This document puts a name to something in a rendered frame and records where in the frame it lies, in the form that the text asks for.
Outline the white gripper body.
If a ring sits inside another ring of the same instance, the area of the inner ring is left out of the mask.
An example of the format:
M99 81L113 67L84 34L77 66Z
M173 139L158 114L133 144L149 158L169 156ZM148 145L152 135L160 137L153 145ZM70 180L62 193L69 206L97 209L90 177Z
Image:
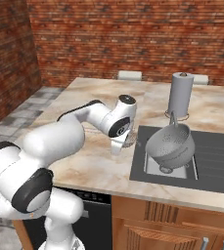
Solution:
M119 155L123 147L128 147L127 134L111 139L111 154Z

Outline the grey metal colander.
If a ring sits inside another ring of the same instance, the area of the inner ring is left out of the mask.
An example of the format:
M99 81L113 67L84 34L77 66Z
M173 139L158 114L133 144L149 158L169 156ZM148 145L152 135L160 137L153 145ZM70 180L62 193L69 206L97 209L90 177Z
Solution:
M159 165L160 172L171 174L190 162L195 142L187 125L170 124L148 139L145 151Z

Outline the dark grey sink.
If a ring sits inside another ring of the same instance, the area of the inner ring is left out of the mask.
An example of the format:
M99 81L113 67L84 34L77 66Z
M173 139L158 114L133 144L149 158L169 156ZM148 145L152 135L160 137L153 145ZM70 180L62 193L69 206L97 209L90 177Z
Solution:
M189 167L182 167L186 173L179 178L178 170L168 175L157 174L158 165L145 152L147 140L158 130L159 127L139 127L130 181L224 193L224 134L193 131L195 160Z

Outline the wooden cupboard front panel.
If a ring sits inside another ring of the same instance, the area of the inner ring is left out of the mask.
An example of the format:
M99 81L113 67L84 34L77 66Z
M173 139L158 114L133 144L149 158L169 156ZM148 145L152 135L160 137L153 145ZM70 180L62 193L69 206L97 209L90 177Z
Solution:
M221 212L121 196L112 197L112 215L141 222L224 229L224 213Z

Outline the white stool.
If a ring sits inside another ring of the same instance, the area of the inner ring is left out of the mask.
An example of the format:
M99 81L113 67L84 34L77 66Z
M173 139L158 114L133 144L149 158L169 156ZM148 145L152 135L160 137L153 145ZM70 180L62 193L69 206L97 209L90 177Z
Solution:
M209 82L208 76L203 74L194 75L194 84L195 85L207 85Z
M117 75L118 80L141 81L142 72L132 70L120 70Z

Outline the black dishwasher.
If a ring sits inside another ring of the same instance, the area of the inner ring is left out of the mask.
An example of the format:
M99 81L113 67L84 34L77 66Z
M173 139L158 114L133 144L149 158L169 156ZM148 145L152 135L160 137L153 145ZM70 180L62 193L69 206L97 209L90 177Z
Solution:
M83 242L86 250L112 250L112 197L80 189L63 187L83 200L83 216L72 226L76 236ZM33 250L38 250L46 240L45 217L24 220L23 224Z

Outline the white paper towel roll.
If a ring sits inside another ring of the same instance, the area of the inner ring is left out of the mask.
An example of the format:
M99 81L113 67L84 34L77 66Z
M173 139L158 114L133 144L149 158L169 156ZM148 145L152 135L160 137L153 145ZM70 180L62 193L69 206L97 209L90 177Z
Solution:
M175 72L172 74L169 102L167 112L177 112L178 117L184 117L188 113L190 97L194 82L194 75L187 72Z

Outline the wooden cupboard door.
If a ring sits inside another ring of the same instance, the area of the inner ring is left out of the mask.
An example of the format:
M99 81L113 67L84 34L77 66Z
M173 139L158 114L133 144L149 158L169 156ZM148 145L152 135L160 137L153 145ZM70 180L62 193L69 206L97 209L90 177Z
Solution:
M201 250L205 236L126 227L126 250Z
M211 226L203 226L191 223L182 223L183 226L193 227L195 229L205 230L207 232L212 232L216 235L215 240L213 241L212 247L210 250L221 250L223 247L223 240L224 240L224 229L211 227Z

